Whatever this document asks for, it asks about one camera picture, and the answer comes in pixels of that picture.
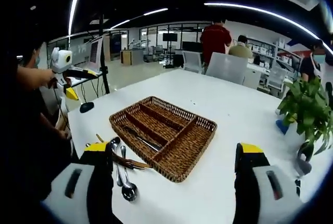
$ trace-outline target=ceiling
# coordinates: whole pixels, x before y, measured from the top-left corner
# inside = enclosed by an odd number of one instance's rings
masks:
[[[18,14],[24,15],[24,23],[33,24],[42,29],[46,40],[51,40],[67,35],[71,1],[24,0]],[[326,1],[333,8],[333,0]],[[98,19],[100,12],[104,14],[105,19],[108,19],[104,23],[104,28],[133,18],[136,19],[124,24],[122,28],[144,27],[172,21],[211,20],[213,16],[219,15],[230,21],[273,30],[308,47],[312,44],[313,39],[310,36],[280,19],[244,9],[207,7],[203,5],[206,2],[237,3],[262,8],[298,22],[326,42],[331,37],[322,19],[319,6],[307,11],[287,0],[79,0],[72,33],[98,29],[98,24],[90,24],[90,22]],[[31,6],[36,6],[36,9],[31,10]],[[150,16],[141,16],[143,13],[159,8],[169,10]]]

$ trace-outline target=face mask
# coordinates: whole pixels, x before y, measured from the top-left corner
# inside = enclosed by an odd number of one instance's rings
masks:
[[[36,57],[36,62],[35,62],[35,68],[37,69],[38,68],[38,64],[40,63],[40,56],[37,56]]]
[[[313,59],[319,63],[323,64],[325,62],[325,55],[313,55]]]

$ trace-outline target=person's hand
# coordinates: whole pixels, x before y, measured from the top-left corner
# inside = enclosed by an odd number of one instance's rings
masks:
[[[65,131],[63,131],[63,130],[58,130],[58,135],[63,140],[67,140],[68,139],[68,134]]]

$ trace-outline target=red shirt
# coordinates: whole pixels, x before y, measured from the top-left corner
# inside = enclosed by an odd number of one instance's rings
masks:
[[[225,45],[231,43],[230,32],[223,26],[213,24],[207,26],[200,38],[203,47],[203,58],[209,64],[213,52],[225,54]]]

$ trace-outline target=ceiling light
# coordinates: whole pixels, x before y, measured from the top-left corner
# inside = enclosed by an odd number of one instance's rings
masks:
[[[175,32],[174,32],[174,31],[169,31],[169,32],[168,32],[168,31],[166,30],[166,31],[159,31],[158,33],[159,33],[159,34],[164,34],[164,33],[175,33]]]
[[[124,23],[127,23],[127,22],[129,22],[130,20],[126,20],[126,21],[123,21],[123,22],[121,22],[121,23],[118,23],[118,24],[116,24],[115,26],[112,26],[111,28],[110,28],[110,30],[112,30],[112,29],[114,29],[115,27],[118,27],[119,25],[122,25],[122,24],[124,24]]]
[[[259,8],[255,8],[255,7],[250,7],[250,6],[245,6],[245,5],[239,5],[239,4],[229,4],[229,3],[204,3],[207,6],[224,6],[224,7],[235,7],[235,8],[242,8],[242,9],[249,9],[249,10],[255,10],[261,13],[265,13],[277,18],[280,18],[288,23],[291,23],[293,25],[295,25],[296,27],[300,28],[301,30],[305,31],[307,34],[309,34],[310,36],[312,36],[315,39],[320,39],[315,33],[313,33],[312,31],[308,30],[306,27],[300,25],[299,23],[296,23],[284,16],[281,16],[279,14],[270,12],[268,10],[264,10],[264,9],[259,9]],[[326,43],[323,43],[324,47],[333,55],[333,50],[331,50],[328,45]]]
[[[75,13],[75,8],[76,8],[77,3],[78,3],[78,0],[72,1],[71,13],[69,15],[69,22],[68,22],[68,35],[71,35],[71,33],[72,33],[73,18],[74,18],[74,13]]]
[[[103,19],[103,23],[106,23],[109,19]],[[92,20],[89,24],[99,24],[99,19]]]
[[[165,10],[168,10],[168,8],[158,9],[158,10],[154,10],[154,11],[151,11],[151,12],[148,12],[148,13],[144,13],[144,16],[148,16],[148,15],[151,15],[151,14],[154,14],[154,13],[157,13],[157,12],[162,12],[162,11],[165,11]]]

